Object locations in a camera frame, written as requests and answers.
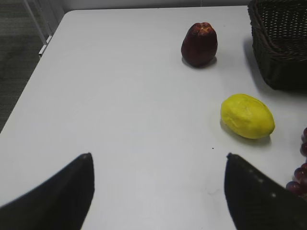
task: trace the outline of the white table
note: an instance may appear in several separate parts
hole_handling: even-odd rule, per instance
[[[180,47],[203,21],[217,32],[217,62],[192,69]],[[0,135],[0,204],[90,151],[96,191],[84,230],[234,230],[228,152],[282,185],[305,160],[306,95],[266,86],[251,52],[245,6],[66,14]],[[268,105],[271,139],[221,128],[221,102],[234,93]]]

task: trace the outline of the wicker basket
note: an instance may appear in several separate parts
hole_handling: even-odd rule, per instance
[[[307,0],[252,0],[253,49],[273,89],[307,89]]]

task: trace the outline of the grape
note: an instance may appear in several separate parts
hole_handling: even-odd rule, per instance
[[[299,180],[303,192],[307,192],[307,175],[303,175]]]
[[[307,128],[304,129],[303,135],[307,139]]]
[[[307,157],[307,142],[305,142],[305,143],[302,144],[301,153],[302,153],[305,157]]]
[[[294,171],[294,177],[297,179],[297,181],[299,181],[303,175],[307,175],[307,169],[297,168]]]
[[[286,185],[286,189],[298,196],[301,196],[304,193],[303,189],[301,188],[301,185],[296,181],[290,181]]]

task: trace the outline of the gray carpet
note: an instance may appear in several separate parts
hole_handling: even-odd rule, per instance
[[[37,11],[35,17],[40,20]],[[39,61],[41,47],[22,1],[0,0],[0,131]]]

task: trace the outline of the lemon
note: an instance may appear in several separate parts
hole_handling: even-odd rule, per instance
[[[221,118],[231,130],[245,138],[263,138],[275,129],[268,107],[246,94],[234,94],[227,98],[222,103]]]

